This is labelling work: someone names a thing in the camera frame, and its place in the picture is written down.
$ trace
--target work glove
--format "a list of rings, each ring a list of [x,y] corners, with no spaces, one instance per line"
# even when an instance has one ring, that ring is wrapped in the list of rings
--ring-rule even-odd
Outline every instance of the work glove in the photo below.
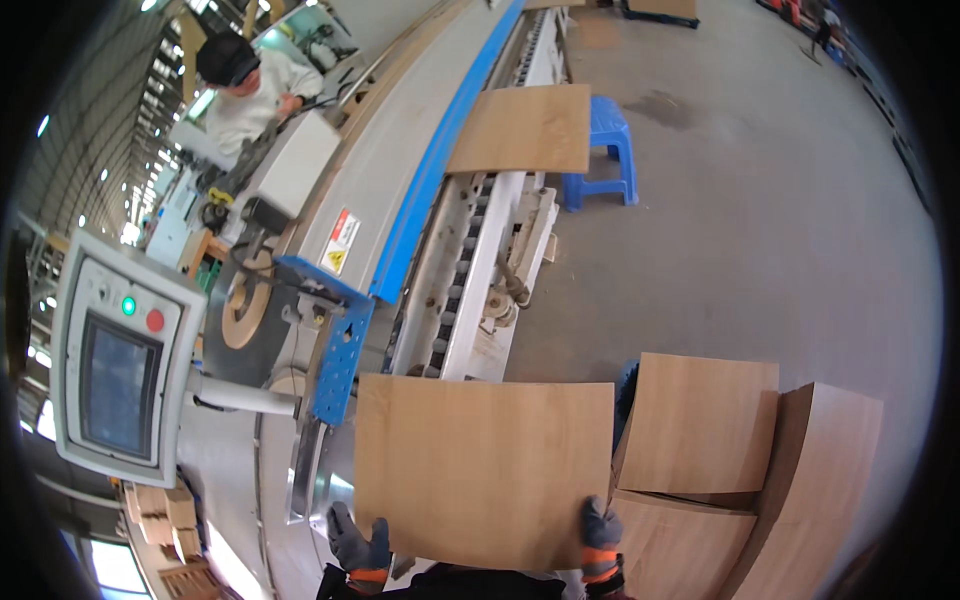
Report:
[[[589,597],[623,588],[623,559],[616,552],[622,536],[620,518],[604,506],[599,496],[592,495],[584,500],[580,511],[580,537],[584,545],[581,562]]]
[[[373,535],[367,541],[353,522],[347,505],[334,502],[326,511],[326,537],[330,552],[349,574],[348,584],[352,588],[366,594],[383,590],[391,559],[387,519],[373,522]]]

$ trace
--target blue plastic stool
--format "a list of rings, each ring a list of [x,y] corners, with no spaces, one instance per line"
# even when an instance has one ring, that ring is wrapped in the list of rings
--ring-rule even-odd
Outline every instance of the blue plastic stool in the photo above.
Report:
[[[584,207],[584,196],[620,192],[623,203],[633,206],[639,203],[636,195],[636,168],[634,146],[630,139],[630,126],[616,102],[606,96],[590,98],[590,148],[607,147],[607,156],[620,162],[620,179],[607,181],[584,181],[583,173],[564,173],[564,205],[570,212]]]

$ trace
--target cardboard box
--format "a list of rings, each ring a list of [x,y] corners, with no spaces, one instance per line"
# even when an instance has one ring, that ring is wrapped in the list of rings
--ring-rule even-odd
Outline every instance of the cardboard box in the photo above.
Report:
[[[186,564],[189,559],[200,556],[200,534],[195,527],[173,529],[171,533],[174,537],[174,548],[182,563]]]
[[[140,506],[136,503],[136,496],[133,494],[133,484],[125,481],[123,484],[123,497],[127,501],[127,514],[130,515],[130,521],[140,524]]]
[[[144,516],[140,520],[140,531],[147,543],[169,546],[174,543],[174,532],[170,519],[166,516]]]
[[[197,511],[193,504],[193,494],[186,488],[177,487],[164,490],[165,511],[170,524],[175,529],[197,526]]]
[[[141,516],[167,514],[167,500],[163,492],[163,488],[133,484],[133,496]]]

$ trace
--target gray glove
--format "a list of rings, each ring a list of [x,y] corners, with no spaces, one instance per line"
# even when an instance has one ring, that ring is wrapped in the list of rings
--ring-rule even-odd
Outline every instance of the gray glove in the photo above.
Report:
[[[580,511],[580,536],[588,548],[615,548],[623,536],[623,523],[599,496],[592,495]]]
[[[334,502],[326,511],[326,536],[330,551],[347,573],[356,569],[376,570],[390,566],[390,534],[385,518],[373,522],[373,535],[367,541],[353,523],[347,505]]]

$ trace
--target white machine housing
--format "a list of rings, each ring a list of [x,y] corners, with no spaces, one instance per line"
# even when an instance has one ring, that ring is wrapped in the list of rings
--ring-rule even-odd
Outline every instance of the white machine housing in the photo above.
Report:
[[[172,488],[203,290],[142,252],[78,229],[57,299],[50,400],[58,454],[105,475]],[[125,299],[135,305],[130,315]]]

